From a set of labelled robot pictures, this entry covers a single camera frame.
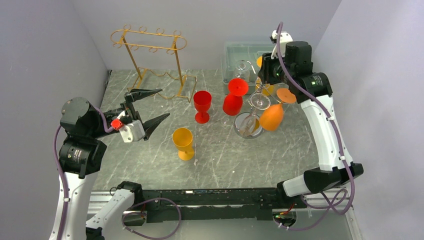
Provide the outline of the clear stemless glass front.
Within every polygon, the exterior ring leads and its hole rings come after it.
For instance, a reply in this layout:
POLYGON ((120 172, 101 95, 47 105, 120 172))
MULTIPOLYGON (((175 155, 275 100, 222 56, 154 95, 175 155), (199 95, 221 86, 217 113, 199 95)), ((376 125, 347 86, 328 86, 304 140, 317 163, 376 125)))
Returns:
POLYGON ((246 82, 250 81, 252 64, 248 60, 239 60, 236 63, 235 69, 233 71, 234 78, 243 79, 246 82))

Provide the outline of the silver wire glass rack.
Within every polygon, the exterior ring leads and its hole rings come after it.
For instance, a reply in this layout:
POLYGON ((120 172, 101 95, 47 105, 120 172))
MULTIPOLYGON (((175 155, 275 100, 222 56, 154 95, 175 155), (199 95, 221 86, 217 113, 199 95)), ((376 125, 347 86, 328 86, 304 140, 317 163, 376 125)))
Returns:
POLYGON ((254 82, 255 91, 249 95, 250 110, 235 118, 235 132, 244 139, 258 137, 263 131, 273 132, 284 119, 284 104, 293 104, 296 98, 287 88, 274 90, 269 83, 262 83, 259 76, 254 82))

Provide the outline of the tall clear flute glass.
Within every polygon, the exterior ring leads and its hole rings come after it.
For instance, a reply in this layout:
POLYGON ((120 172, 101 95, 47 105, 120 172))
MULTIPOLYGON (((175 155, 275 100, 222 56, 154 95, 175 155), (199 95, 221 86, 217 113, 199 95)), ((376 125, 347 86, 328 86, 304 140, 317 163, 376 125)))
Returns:
POLYGON ((255 131, 257 111, 266 110, 271 105, 270 99, 260 93, 260 91, 253 93, 248 98, 248 103, 251 106, 250 112, 243 119, 239 128, 239 132, 243 137, 248 137, 255 131))

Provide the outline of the orange goblet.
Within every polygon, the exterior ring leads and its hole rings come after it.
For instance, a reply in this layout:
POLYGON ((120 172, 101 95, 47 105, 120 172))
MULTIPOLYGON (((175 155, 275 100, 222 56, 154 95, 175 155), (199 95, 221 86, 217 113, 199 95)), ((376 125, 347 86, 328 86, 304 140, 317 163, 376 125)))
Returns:
POLYGON ((266 131, 275 131, 284 118, 284 104, 294 104, 296 96, 288 88, 279 88, 276 91, 278 104, 268 107, 260 116, 259 124, 266 131))

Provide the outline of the gold wire glass rack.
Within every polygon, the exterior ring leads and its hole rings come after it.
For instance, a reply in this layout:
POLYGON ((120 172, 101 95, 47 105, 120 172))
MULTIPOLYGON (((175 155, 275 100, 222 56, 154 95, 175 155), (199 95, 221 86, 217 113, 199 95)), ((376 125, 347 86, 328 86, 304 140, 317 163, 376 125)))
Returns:
POLYGON ((175 94, 166 96, 162 93, 159 96, 166 100, 174 98, 181 98, 187 100, 189 103, 192 101, 195 94, 198 79, 194 75, 183 74, 179 52, 186 48, 188 41, 180 30, 175 30, 173 33, 166 33, 164 28, 157 28, 154 32, 148 31, 145 26, 140 26, 138 29, 132 29, 130 24, 126 24, 121 29, 115 30, 111 33, 110 38, 112 45, 118 49, 125 47, 133 66, 135 67, 137 78, 132 86, 127 90, 130 92, 133 89, 138 89, 144 82, 147 73, 150 73, 158 78, 169 77, 174 81, 179 82, 179 87, 175 94), (149 53, 156 53, 158 51, 165 51, 166 54, 175 57, 177 75, 173 76, 168 71, 164 73, 156 73, 150 68, 138 66, 133 52, 139 49, 147 49, 149 53))

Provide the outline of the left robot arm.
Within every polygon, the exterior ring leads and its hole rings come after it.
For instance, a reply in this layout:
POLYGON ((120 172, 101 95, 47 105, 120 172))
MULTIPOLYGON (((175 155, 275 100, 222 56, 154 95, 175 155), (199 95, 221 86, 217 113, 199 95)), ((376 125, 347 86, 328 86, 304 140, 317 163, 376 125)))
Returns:
POLYGON ((124 212, 143 205, 141 184, 123 181, 112 198, 88 217, 94 183, 107 150, 101 137, 118 133, 125 143, 148 140, 167 114, 142 121, 133 104, 158 92, 131 89, 119 108, 106 112, 84 97, 74 97, 62 106, 59 128, 67 136, 61 148, 53 148, 60 185, 52 240, 114 240, 123 226, 124 212))

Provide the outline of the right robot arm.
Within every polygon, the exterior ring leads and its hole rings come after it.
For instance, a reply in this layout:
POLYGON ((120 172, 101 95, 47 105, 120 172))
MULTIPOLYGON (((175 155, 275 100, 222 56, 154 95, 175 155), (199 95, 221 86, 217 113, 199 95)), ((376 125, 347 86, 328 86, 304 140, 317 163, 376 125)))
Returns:
POLYGON ((333 90, 327 75, 313 71, 312 47, 306 41, 275 45, 265 53, 259 79, 270 85, 285 83, 300 104, 317 147, 318 167, 277 184, 276 203, 289 207, 296 196, 316 194, 342 186, 364 173, 355 163, 340 134, 334 111, 333 90))

